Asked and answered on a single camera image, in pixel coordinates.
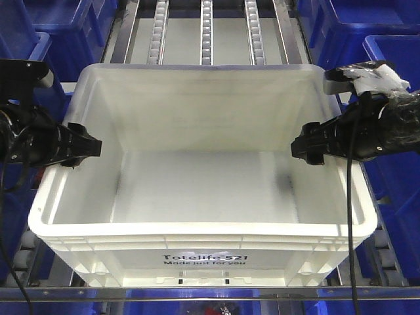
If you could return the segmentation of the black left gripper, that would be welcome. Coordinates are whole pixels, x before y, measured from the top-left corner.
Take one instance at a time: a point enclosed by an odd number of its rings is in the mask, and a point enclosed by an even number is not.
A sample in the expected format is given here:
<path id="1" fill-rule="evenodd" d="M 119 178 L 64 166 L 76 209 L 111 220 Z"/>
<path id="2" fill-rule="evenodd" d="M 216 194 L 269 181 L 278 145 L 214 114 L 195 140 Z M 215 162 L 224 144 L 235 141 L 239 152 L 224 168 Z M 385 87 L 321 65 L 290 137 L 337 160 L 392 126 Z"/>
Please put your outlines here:
<path id="1" fill-rule="evenodd" d="M 1 106 L 1 161 L 46 167 L 65 161 L 77 167 L 85 158 L 100 157 L 102 141 L 85 126 L 56 122 L 45 110 L 6 104 Z"/>

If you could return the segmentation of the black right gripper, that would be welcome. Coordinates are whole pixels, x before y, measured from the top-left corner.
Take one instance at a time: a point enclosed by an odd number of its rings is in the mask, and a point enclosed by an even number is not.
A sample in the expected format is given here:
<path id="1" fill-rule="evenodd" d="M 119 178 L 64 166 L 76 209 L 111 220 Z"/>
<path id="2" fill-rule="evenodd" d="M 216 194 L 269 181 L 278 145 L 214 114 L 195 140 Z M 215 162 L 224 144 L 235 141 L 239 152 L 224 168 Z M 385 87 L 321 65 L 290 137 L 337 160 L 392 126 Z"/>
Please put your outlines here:
<path id="1" fill-rule="evenodd" d="M 319 122 L 303 125 L 291 143 L 292 157 L 309 165 L 324 165 L 324 154 L 347 158 L 351 153 L 356 161 L 392 154 L 379 123 L 387 103 L 384 98 L 353 102 L 340 116 L 325 123 L 325 131 Z"/>

